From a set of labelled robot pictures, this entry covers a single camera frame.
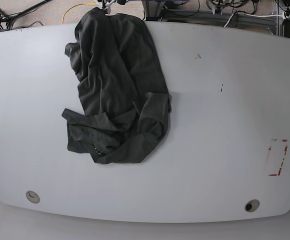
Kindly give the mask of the black tripod legs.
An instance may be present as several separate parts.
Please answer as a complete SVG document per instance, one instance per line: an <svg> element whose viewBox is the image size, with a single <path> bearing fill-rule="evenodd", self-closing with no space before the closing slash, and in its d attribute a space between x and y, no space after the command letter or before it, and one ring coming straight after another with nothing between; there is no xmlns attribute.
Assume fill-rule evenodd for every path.
<svg viewBox="0 0 290 240"><path fill-rule="evenodd" d="M43 5L51 2L52 0L43 0L21 12L12 13L12 14L6 14L1 8L0 8L0 32L6 32L13 29L14 23L16 20L32 13L38 10Z"/></svg>

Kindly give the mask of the table grommet hole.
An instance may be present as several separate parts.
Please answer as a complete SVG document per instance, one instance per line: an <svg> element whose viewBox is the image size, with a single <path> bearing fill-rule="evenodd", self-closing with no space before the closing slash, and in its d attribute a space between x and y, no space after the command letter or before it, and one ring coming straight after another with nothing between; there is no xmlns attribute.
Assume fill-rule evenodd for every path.
<svg viewBox="0 0 290 240"><path fill-rule="evenodd" d="M26 198L28 201L30 201L33 204L38 204L40 202L40 197L37 193L35 193L34 191L27 191L26 192Z"/></svg>
<svg viewBox="0 0 290 240"><path fill-rule="evenodd" d="M252 199L246 203L244 209L248 213L255 212L260 206L260 201L257 199Z"/></svg>

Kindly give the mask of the dark grey T-shirt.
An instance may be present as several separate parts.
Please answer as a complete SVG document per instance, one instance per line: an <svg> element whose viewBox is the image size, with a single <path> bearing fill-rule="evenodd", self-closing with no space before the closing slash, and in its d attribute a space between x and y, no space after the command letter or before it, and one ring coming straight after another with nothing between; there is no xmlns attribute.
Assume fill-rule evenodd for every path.
<svg viewBox="0 0 290 240"><path fill-rule="evenodd" d="M163 140L171 102L146 24L94 8L65 47L83 114L65 109L67 148L97 164L138 164Z"/></svg>

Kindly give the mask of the red tape rectangle marking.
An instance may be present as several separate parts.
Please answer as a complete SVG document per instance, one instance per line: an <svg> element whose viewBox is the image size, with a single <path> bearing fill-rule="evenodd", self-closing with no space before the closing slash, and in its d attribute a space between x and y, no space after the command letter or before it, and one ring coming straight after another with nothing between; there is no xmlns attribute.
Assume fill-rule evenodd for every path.
<svg viewBox="0 0 290 240"><path fill-rule="evenodd" d="M277 177L281 174L288 144L287 139L271 139L266 156L266 175Z"/></svg>

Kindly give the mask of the aluminium frame base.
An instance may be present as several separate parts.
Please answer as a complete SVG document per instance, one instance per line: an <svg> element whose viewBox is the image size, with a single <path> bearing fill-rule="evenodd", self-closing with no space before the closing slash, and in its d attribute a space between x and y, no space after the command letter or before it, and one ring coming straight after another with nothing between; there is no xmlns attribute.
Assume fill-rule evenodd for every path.
<svg viewBox="0 0 290 240"><path fill-rule="evenodd" d="M186 22L196 21L210 23L215 26L228 27L231 22L243 26L254 26L269 29L272 34L283 37L285 35L284 20L280 14L255 15L238 10L233 13L208 11L186 10L186 9L169 9L165 8L165 0L143 0L145 20L147 21L172 21Z"/></svg>

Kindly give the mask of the right table grommet hole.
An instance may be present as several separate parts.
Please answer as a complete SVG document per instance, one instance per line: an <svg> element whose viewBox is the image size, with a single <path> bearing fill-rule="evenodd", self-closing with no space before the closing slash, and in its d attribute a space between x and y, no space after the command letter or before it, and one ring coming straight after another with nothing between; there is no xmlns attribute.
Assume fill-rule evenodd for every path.
<svg viewBox="0 0 290 240"><path fill-rule="evenodd" d="M260 206L260 201L257 199L252 199L246 203L244 209L248 213L255 212Z"/></svg>

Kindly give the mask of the left table grommet hole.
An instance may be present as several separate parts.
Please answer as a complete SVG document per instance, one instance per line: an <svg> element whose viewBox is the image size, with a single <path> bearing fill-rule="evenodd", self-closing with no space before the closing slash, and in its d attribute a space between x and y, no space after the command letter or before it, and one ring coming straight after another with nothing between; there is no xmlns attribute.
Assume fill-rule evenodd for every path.
<svg viewBox="0 0 290 240"><path fill-rule="evenodd" d="M38 204L40 202L40 197L37 193L35 193L34 191L27 191L26 192L26 198L28 201L30 201L33 204Z"/></svg>

